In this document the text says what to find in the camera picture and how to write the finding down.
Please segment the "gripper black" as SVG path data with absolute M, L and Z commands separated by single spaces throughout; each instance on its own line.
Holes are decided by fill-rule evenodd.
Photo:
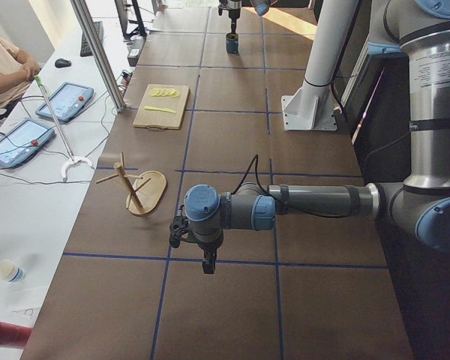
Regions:
M 215 273 L 215 262 L 217 259 L 218 248 L 223 244 L 222 239 L 213 242 L 200 241 L 198 246 L 203 250 L 202 270 L 206 275 L 213 275 Z
M 236 34 L 236 22 L 240 18 L 241 15 L 241 9 L 229 9 L 228 10 L 228 17 L 231 20 L 231 34 Z

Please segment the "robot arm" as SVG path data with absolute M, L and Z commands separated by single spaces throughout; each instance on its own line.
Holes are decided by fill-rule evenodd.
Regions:
M 364 187 L 270 185 L 241 181 L 231 192 L 207 184 L 184 196 L 169 243 L 198 245 L 215 271 L 225 229 L 270 230 L 278 215 L 386 219 L 438 251 L 450 251 L 450 1 L 374 1 L 369 53 L 409 59 L 411 173 Z
M 220 0 L 218 6 L 218 15 L 221 16 L 223 12 L 228 13 L 231 22 L 231 33 L 236 34 L 237 22 L 241 16 L 242 0 Z M 259 16 L 265 15 L 269 8 L 276 3 L 270 0 L 250 0 L 251 7 Z

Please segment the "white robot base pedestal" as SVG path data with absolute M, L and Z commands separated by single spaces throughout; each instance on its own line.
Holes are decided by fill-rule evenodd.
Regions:
M 324 1 L 301 87 L 282 96 L 287 131 L 336 131 L 331 84 L 358 0 Z

